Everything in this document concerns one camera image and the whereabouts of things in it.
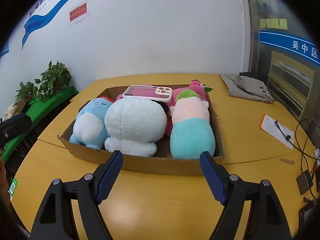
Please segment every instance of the red paper sign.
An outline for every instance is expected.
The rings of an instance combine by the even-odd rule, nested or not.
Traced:
[[[70,12],[70,22],[87,13],[87,3],[84,3]]]

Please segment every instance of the potted plant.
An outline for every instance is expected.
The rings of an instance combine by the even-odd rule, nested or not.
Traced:
[[[42,102],[49,100],[53,95],[59,93],[61,89],[69,86],[71,75],[67,67],[57,61],[56,65],[49,62],[48,69],[41,73],[41,80],[35,79],[40,84],[38,97]]]
[[[37,98],[37,91],[38,88],[35,87],[33,83],[27,82],[27,84],[24,85],[21,81],[20,90],[16,90],[16,92],[19,92],[18,95],[16,95],[16,98],[24,100],[25,102],[32,101]]]

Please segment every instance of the yellow table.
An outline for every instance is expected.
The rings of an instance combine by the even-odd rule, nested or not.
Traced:
[[[243,180],[268,179],[282,204],[291,233],[298,228],[298,211],[305,205],[295,178],[300,174],[299,153],[285,155],[294,165],[278,157],[251,163],[228,164],[228,172]],[[77,180],[93,172],[97,164],[72,156],[68,150],[37,141],[19,168],[12,204],[30,231],[38,207],[54,178]],[[199,239],[212,233],[222,206],[213,198],[202,176],[167,176],[122,170],[109,198],[99,206],[114,239]],[[73,201],[80,239],[86,234],[77,202]],[[250,203],[246,202],[236,239],[242,239]]]
[[[106,88],[143,83],[153,85],[189,84],[194,79],[213,88],[209,92],[209,96],[218,116],[225,146],[226,157],[223,164],[251,162],[293,152],[298,153],[298,150],[289,149],[259,129],[263,115],[267,114],[294,131],[298,122],[284,106],[279,102],[267,104],[228,97],[227,87],[219,75],[199,73],[150,74],[98,80],[76,95],[71,104],[49,124],[38,139],[65,148],[57,135],[61,135],[71,124],[82,105],[96,98]],[[301,127],[298,128],[297,138],[300,145],[304,144],[306,134]],[[305,152],[311,154],[313,149],[313,145],[308,140]]]

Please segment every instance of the phone case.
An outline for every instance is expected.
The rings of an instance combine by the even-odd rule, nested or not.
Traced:
[[[172,89],[154,86],[130,86],[122,94],[123,97],[148,98],[155,101],[168,103],[172,98]]]

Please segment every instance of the sticky note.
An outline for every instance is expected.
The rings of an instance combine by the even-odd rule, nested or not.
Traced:
[[[272,28],[272,21],[271,19],[266,19],[267,28]]]
[[[280,25],[280,29],[287,30],[288,29],[287,19],[279,19],[279,25]]]
[[[272,28],[274,28],[274,29],[280,29],[278,19],[271,19],[271,23],[272,23]]]
[[[265,27],[267,27],[267,26],[266,26],[266,21],[265,21],[265,19],[259,19],[259,21],[260,21],[260,28],[265,28]]]

